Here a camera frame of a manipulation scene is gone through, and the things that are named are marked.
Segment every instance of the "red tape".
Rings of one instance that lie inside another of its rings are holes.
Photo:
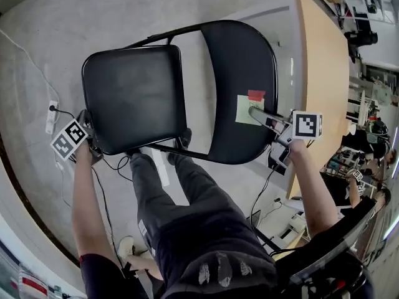
[[[265,91],[248,90],[248,100],[260,102],[265,94]]]
[[[38,283],[34,282],[33,280],[23,277],[22,283],[24,283],[25,285],[31,286],[33,289],[36,289],[36,290],[44,293],[47,296],[47,289],[44,288],[43,286],[39,285]]]

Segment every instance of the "black folding chair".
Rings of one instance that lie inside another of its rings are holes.
[[[216,120],[208,154],[155,144],[187,129],[181,56],[174,36],[201,31],[216,82]],[[166,39],[166,45],[148,45]],[[224,164],[257,158],[275,138],[266,127],[237,123],[238,95],[264,93],[264,109],[277,112],[276,59],[255,28],[238,21],[213,21],[151,36],[123,49],[91,55],[82,67],[94,145],[105,154],[150,146]]]

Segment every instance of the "white cable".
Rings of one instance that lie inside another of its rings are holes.
[[[55,165],[57,166],[58,170],[61,172],[61,198],[64,201],[64,203],[66,203],[69,206],[69,208],[72,209],[72,206],[65,200],[64,197],[64,172],[60,168],[61,164],[58,162],[57,157],[55,156],[55,151],[53,151],[53,154],[54,154]]]
[[[44,73],[42,72],[41,69],[39,69],[39,67],[35,64],[35,62],[33,62],[31,56],[29,55],[29,53],[27,53],[27,50],[25,50],[23,47],[21,47],[17,42],[15,42],[14,40],[12,40],[2,29],[0,29],[0,33],[6,37],[12,44],[14,44],[18,49],[21,49],[22,51],[24,51],[24,53],[26,54],[28,60],[33,64],[33,66],[40,72],[40,74],[42,75],[44,81],[46,81],[46,85],[47,88],[50,88],[54,94],[55,97],[57,98],[57,102],[58,102],[58,106],[60,108],[60,96],[58,94],[58,92],[55,90],[55,88],[50,84],[50,82],[46,79],[46,77],[44,76]],[[57,118],[55,119],[54,123],[57,123],[58,119],[60,117],[60,113],[57,114]]]

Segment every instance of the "sticky note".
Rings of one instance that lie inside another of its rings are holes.
[[[236,122],[237,123],[245,123],[252,125],[261,125],[257,120],[252,118],[248,110],[250,107],[257,107],[261,110],[264,109],[264,98],[260,101],[250,100],[248,96],[238,95],[237,96],[237,114],[236,114]]]

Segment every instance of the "chair seat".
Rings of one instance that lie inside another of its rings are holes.
[[[175,45],[91,55],[82,67],[95,144],[107,154],[181,136],[186,112]]]

